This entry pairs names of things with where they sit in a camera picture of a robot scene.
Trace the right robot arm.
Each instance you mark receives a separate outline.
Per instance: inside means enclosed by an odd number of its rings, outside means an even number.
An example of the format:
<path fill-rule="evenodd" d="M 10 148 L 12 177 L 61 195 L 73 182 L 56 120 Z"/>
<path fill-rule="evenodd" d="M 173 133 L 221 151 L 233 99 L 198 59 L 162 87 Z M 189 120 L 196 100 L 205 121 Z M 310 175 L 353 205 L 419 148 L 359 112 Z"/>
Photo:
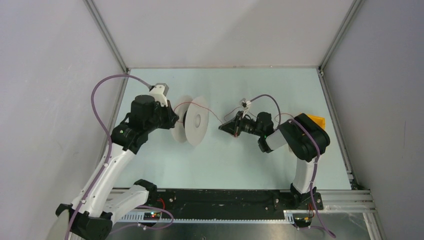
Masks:
<path fill-rule="evenodd" d="M 256 119 L 251 119 L 239 111 L 218 129 L 235 138 L 241 133 L 257 136 L 259 149 L 267 154 L 288 146 L 297 158 L 295 176 L 288 196 L 277 198 L 274 204 L 287 204 L 291 209 L 313 208 L 318 161 L 331 140 L 327 132 L 308 115 L 301 113 L 274 126 L 272 115 L 268 112 L 260 112 Z"/>

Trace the white cable spool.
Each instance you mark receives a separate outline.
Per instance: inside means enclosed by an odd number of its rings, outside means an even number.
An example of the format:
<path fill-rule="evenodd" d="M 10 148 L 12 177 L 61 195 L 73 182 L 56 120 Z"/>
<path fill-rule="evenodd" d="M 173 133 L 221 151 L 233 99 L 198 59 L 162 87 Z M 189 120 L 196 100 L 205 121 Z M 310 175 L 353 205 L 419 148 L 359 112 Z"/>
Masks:
<path fill-rule="evenodd" d="M 171 129 L 173 139 L 178 143 L 188 142 L 196 147 L 204 139 L 209 124 L 209 105 L 203 96 L 192 98 L 183 95 L 174 108 L 179 120 Z"/>

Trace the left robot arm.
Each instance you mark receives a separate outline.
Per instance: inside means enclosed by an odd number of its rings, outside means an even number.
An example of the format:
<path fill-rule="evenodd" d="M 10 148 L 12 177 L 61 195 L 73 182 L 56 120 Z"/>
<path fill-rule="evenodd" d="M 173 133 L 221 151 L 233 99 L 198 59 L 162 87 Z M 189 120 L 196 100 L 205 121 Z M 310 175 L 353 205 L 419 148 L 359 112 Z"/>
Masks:
<path fill-rule="evenodd" d="M 69 212 L 69 226 L 65 239 L 78 236 L 84 240 L 104 240 L 113 225 L 131 210 L 143 205 L 153 208 L 158 202 L 157 186 L 138 180 L 127 191 L 113 200 L 108 196 L 124 168 L 135 158 L 149 134 L 157 129 L 174 128 L 179 116 L 164 96 L 138 95 L 131 102 L 130 112 L 108 138 L 99 165 L 70 204 L 60 204 L 56 214 Z"/>

